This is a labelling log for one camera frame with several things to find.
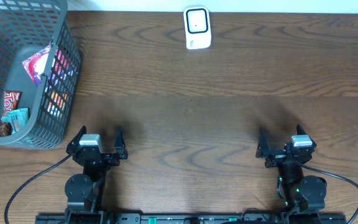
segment gray plastic basket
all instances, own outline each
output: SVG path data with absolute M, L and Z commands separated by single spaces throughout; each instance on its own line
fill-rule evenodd
M 17 108 L 30 109 L 25 127 L 0 137 L 0 145 L 50 149 L 62 142 L 81 64 L 66 13 L 66 0 L 0 0 L 0 125 L 4 90 L 23 92 Z M 36 87 L 22 62 L 48 44 L 52 47 Z

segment pink package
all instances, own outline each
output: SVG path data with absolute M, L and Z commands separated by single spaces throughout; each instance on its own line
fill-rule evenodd
M 45 70 L 45 65 L 47 64 L 49 52 L 50 44 L 22 62 L 24 69 L 26 70 L 27 74 L 29 74 L 31 80 L 35 83 L 36 86 L 38 86 L 42 81 L 41 75 Z M 65 59 L 61 50 L 57 50 L 57 56 L 65 70 L 68 70 L 70 68 L 68 67 L 68 61 L 67 59 Z M 56 63 L 55 65 L 55 71 L 58 73 L 58 75 L 61 74 L 62 68 L 59 67 L 58 63 Z

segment candy wrapper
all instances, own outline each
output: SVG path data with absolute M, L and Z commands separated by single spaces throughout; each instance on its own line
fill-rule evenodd
M 9 123 L 12 126 L 12 134 L 22 129 L 29 121 L 29 109 L 21 108 L 6 114 L 1 118 L 3 123 Z
M 60 96 L 55 93 L 54 91 L 52 92 L 52 94 L 50 95 L 51 99 L 53 100 L 53 102 L 55 102 L 57 104 L 57 106 L 62 109 L 62 111 L 64 111 L 65 107 L 66 107 L 66 103 L 60 98 Z M 63 93 L 62 97 L 67 100 L 67 94 Z M 54 115 L 54 116 L 59 116 L 60 115 L 60 111 L 59 109 L 52 104 L 52 102 L 49 102 L 47 111 Z
M 38 86 L 42 81 L 41 76 L 47 64 L 50 48 L 51 46 L 49 44 L 44 49 L 40 50 L 39 52 L 35 53 L 33 56 L 29 57 L 27 60 L 22 62 L 24 69 L 26 70 L 27 74 L 29 74 L 29 76 L 31 77 L 32 81 L 35 83 L 36 86 Z M 63 68 L 67 71 L 67 73 L 69 75 L 72 75 L 73 72 L 71 70 L 71 67 L 69 66 L 70 62 L 67 59 L 65 59 L 65 56 L 62 54 L 62 51 L 57 50 L 55 55 L 57 55 L 58 60 L 62 64 Z M 59 67 L 59 63 L 55 64 L 54 69 L 59 76 L 65 74 L 64 72 L 62 72 L 62 67 Z
M 16 110 L 21 96 L 22 96 L 22 92 L 20 91 L 8 90 L 4 92 L 4 111 L 2 112 L 2 116 L 5 116 L 7 113 L 11 112 L 12 110 Z
M 8 122 L 2 122 L 0 126 L 0 137 L 11 135 L 12 126 Z
M 2 112 L 2 117 L 7 115 L 12 110 L 16 110 L 21 96 L 22 96 L 22 92 L 20 91 L 8 90 L 4 92 L 4 111 Z M 2 122 L 0 126 L 0 136 L 11 135 L 11 130 L 12 130 L 11 124 Z

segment red package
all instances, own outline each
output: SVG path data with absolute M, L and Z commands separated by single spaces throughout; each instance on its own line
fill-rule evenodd
M 31 77 L 32 81 L 35 83 L 36 86 L 39 86 L 42 81 L 42 74 L 44 73 L 45 66 L 47 64 L 48 55 L 51 49 L 51 45 L 47 45 L 44 49 L 40 50 L 39 52 L 35 53 L 33 56 L 29 57 L 27 60 L 22 62 L 24 69 L 26 70 L 27 74 Z M 65 59 L 65 56 L 62 54 L 61 50 L 57 50 L 56 54 L 57 59 L 62 64 L 63 68 L 67 71 L 71 71 L 71 67 L 69 65 L 70 61 Z M 55 59 L 53 59 L 53 64 L 55 65 L 54 69 L 55 72 L 59 76 L 62 74 L 62 67 L 59 66 L 59 63 L 55 63 Z
M 22 92 L 20 91 L 4 92 L 4 111 L 2 112 L 2 116 L 5 116 L 7 113 L 11 112 L 12 110 L 17 109 L 17 105 L 19 104 L 21 96 L 22 96 Z

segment wood grain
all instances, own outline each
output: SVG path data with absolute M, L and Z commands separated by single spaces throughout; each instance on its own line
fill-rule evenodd
M 82 125 L 107 151 L 124 128 L 129 160 L 108 175 L 110 209 L 283 207 L 277 171 L 255 158 L 259 126 L 282 147 L 301 123 L 318 144 L 309 165 L 358 183 L 358 15 L 212 14 L 213 43 L 196 51 L 185 48 L 180 13 L 70 12 L 68 21 L 83 67 L 66 140 L 50 151 L 0 147 L 0 223 L 15 189 L 63 158 Z M 11 223 L 62 212 L 65 182 L 79 172 L 69 160 L 28 185 Z M 324 211 L 349 218 L 357 190 L 324 178 Z

